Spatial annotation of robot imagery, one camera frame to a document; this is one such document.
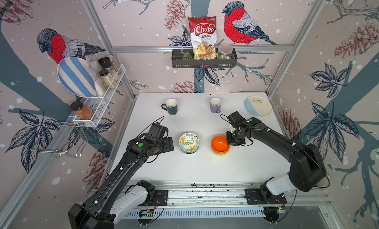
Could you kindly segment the orange plastic bowl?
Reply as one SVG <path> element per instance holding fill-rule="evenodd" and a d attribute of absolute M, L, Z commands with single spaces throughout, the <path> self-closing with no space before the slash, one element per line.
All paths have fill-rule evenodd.
<path fill-rule="evenodd" d="M 211 148 L 217 149 L 218 151 L 224 151 L 227 148 L 230 148 L 230 146 L 227 144 L 226 136 L 224 135 L 215 136 L 211 141 Z"/>
<path fill-rule="evenodd" d="M 212 149 L 214 153 L 228 153 L 230 148 L 227 148 L 226 150 L 224 151 L 218 151 L 217 149 Z"/>

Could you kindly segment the yellow flower ceramic bowl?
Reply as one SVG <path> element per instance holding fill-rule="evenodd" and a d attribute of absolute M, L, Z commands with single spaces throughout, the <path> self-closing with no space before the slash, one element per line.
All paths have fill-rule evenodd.
<path fill-rule="evenodd" d="M 199 145 L 199 137 L 192 132 L 184 133 L 179 139 L 179 147 L 182 147 L 184 149 L 195 149 L 199 147 Z"/>

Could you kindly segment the blue yellow patterned bowl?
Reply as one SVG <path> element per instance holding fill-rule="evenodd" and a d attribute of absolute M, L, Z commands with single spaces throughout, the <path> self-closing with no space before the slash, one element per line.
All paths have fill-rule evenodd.
<path fill-rule="evenodd" d="M 184 149 L 184 148 L 180 148 L 180 150 L 185 153 L 185 154 L 193 154 L 195 153 L 197 150 L 199 149 L 199 147 L 195 148 L 195 149 Z"/>

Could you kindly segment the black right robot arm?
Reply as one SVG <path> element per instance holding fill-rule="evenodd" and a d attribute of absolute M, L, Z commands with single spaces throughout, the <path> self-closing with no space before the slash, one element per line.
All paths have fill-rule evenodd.
<path fill-rule="evenodd" d="M 263 198 L 292 190 L 308 192 L 327 177 L 323 159 L 315 145 L 295 142 L 272 130 L 259 119 L 245 119 L 238 112 L 228 116 L 226 121 L 235 129 L 233 132 L 226 132 L 229 146 L 246 147 L 246 139 L 251 142 L 254 139 L 259 140 L 290 163 L 289 172 L 272 177 L 260 186 Z"/>

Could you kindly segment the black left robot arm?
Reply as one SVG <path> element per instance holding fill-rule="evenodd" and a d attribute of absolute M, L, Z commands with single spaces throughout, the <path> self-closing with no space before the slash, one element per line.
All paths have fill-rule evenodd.
<path fill-rule="evenodd" d="M 84 204 L 74 204 L 68 212 L 72 229 L 113 229 L 118 212 L 112 213 L 117 197 L 149 157 L 174 150 L 172 137 L 154 141 L 130 141 L 117 167 Z"/>

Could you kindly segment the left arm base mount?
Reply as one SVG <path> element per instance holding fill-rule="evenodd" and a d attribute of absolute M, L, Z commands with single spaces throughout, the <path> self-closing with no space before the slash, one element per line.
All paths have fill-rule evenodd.
<path fill-rule="evenodd" d="M 168 190 L 155 190 L 154 194 L 148 193 L 148 197 L 139 206 L 166 206 L 168 200 Z"/>

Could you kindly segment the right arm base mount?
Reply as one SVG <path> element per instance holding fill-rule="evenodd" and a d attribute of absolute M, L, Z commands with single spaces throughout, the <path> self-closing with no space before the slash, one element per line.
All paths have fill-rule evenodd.
<path fill-rule="evenodd" d="M 244 198 L 248 205 L 285 205 L 287 199 L 284 193 L 273 195 L 265 189 L 245 189 Z"/>

